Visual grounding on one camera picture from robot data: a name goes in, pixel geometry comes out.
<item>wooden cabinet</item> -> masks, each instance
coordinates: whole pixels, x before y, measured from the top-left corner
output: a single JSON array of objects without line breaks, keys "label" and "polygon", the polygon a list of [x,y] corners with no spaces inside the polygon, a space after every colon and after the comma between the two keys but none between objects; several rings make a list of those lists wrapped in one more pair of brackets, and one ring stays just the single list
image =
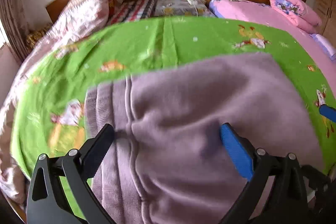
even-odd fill
[{"label": "wooden cabinet", "polygon": [[322,25],[317,28],[318,33],[323,34],[330,15],[332,0],[316,0],[314,11],[322,19]]},{"label": "wooden cabinet", "polygon": [[318,33],[336,47],[336,0],[316,0],[314,11],[322,19],[322,25],[317,27]]}]

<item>lavender fleece blanket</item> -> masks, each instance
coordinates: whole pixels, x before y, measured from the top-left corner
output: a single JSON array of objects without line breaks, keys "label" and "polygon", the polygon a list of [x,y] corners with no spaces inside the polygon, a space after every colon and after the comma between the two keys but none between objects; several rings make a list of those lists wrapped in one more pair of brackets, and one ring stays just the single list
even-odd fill
[{"label": "lavender fleece blanket", "polygon": [[118,131],[92,183],[118,224],[218,223],[246,184],[221,144],[225,122],[272,155],[323,168],[303,101],[265,53],[101,84],[85,116],[90,137],[105,123]]}]

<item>pink bedding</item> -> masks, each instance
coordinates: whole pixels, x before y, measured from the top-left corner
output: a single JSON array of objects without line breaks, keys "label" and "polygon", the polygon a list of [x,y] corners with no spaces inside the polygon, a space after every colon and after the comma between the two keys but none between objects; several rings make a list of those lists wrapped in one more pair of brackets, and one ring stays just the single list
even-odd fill
[{"label": "pink bedding", "polygon": [[211,0],[210,10],[218,17],[268,25],[289,32],[320,68],[336,96],[336,64],[315,43],[308,33],[295,27],[270,6],[246,0]]},{"label": "pink bedding", "polygon": [[284,14],[280,9],[272,7],[276,12],[280,13],[282,16],[287,18],[290,23],[292,23],[295,27],[300,28],[301,30],[305,31],[308,34],[317,33],[317,30],[305,21],[302,17],[295,15],[295,14]]},{"label": "pink bedding", "polygon": [[24,175],[10,155],[10,142],[14,111],[25,89],[25,82],[46,55],[102,29],[108,15],[108,0],[70,0],[52,28],[23,62],[14,79],[0,110],[0,188],[19,204],[26,198]]},{"label": "pink bedding", "polygon": [[274,8],[277,12],[284,14],[289,19],[293,18],[295,22],[298,24],[303,24],[305,27],[310,25],[313,27],[318,27],[322,24],[321,18],[314,12],[312,8],[310,8],[306,3],[302,0],[284,0],[288,7],[283,5],[284,3],[281,2],[280,5],[285,8],[285,10],[281,10],[277,7],[279,2],[277,0],[269,0],[271,3],[271,7]]}]

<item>screw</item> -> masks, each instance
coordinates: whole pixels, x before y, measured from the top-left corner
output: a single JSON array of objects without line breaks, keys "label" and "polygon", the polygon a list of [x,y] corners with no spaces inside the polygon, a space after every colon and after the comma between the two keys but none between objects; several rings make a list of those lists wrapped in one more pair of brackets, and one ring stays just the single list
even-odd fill
[{"label": "screw", "polygon": [[71,149],[71,150],[69,151],[69,156],[75,156],[75,155],[77,155],[77,153],[78,153],[78,150],[77,150],[77,149]]},{"label": "screw", "polygon": [[41,154],[41,155],[39,155],[39,160],[44,160],[44,159],[45,159],[45,157],[46,157],[46,155],[45,155],[45,154]]},{"label": "screw", "polygon": [[257,149],[257,154],[260,155],[260,156],[264,156],[264,155],[266,155],[266,151],[262,148],[258,148]]},{"label": "screw", "polygon": [[295,159],[296,159],[296,156],[295,156],[295,154],[293,154],[293,153],[289,153],[289,154],[288,154],[288,157],[289,157],[291,160],[295,160]]}]

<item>striped blanket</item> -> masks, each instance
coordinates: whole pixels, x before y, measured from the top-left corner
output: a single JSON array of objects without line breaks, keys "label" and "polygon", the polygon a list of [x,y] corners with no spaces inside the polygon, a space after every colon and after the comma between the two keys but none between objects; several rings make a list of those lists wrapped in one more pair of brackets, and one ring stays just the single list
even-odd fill
[{"label": "striped blanket", "polygon": [[138,21],[149,18],[155,7],[155,0],[138,0],[125,2],[122,4],[117,13],[115,13],[106,26],[129,21]]}]

